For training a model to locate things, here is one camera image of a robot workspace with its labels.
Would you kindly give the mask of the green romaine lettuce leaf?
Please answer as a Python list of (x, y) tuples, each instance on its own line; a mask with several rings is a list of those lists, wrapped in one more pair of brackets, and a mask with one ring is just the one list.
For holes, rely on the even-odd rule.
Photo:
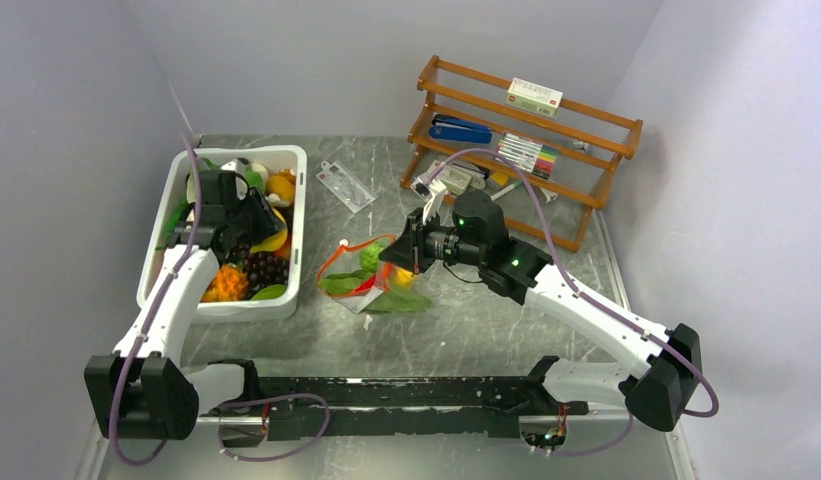
[(361, 296), (350, 292), (363, 282), (362, 270), (345, 273), (330, 273), (318, 279), (320, 291), (332, 301), (355, 314), (397, 314), (415, 313), (429, 309), (433, 302), (413, 288), (393, 286), (386, 292), (377, 291)]

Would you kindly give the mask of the yellow lemon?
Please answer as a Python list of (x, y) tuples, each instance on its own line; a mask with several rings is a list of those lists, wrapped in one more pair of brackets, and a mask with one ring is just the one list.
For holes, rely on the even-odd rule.
[(390, 274), (390, 283), (398, 288), (410, 289), (414, 286), (416, 275), (409, 270), (394, 267)]

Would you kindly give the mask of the clear zip top bag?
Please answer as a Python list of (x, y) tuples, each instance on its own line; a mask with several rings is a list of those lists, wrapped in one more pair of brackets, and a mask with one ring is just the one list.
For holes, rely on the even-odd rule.
[(395, 240), (379, 235), (352, 245), (339, 247), (317, 274), (320, 292), (354, 314), (415, 313), (429, 309), (433, 302), (416, 288), (417, 276), (379, 255)]

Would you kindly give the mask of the red chili pepper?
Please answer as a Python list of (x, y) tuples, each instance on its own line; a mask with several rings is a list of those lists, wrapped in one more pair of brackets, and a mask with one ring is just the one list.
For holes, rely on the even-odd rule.
[(390, 290), (390, 274), (393, 269), (393, 266), (389, 263), (380, 262), (380, 266), (378, 271), (375, 274), (363, 272), (363, 282), (354, 288), (350, 294), (352, 296), (361, 296), (364, 294), (368, 294), (371, 292), (382, 291), (386, 292)]

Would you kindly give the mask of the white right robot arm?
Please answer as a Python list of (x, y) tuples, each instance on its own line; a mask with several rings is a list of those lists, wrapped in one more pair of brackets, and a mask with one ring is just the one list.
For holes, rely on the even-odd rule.
[(442, 225), (429, 201), (407, 216), (380, 261), (413, 274), (437, 261), (473, 266), (491, 292), (564, 321), (613, 358), (542, 364), (539, 378), (525, 389), (534, 412), (548, 414), (568, 402), (612, 405), (663, 432), (688, 414), (694, 391), (705, 383), (695, 330), (643, 319), (576, 280), (551, 253), (511, 236), (502, 209), (482, 191), (460, 195), (452, 220)]

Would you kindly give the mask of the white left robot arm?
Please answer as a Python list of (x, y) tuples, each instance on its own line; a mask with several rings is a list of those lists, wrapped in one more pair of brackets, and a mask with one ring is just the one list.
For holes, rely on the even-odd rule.
[(240, 173), (204, 170), (193, 179), (195, 201), (165, 240), (152, 299), (113, 351), (91, 357), (84, 369), (97, 424), (109, 440), (183, 440), (210, 410), (225, 404), (247, 416), (263, 400), (251, 360), (214, 361), (191, 375), (180, 363), (187, 330), (223, 260), (286, 225)]

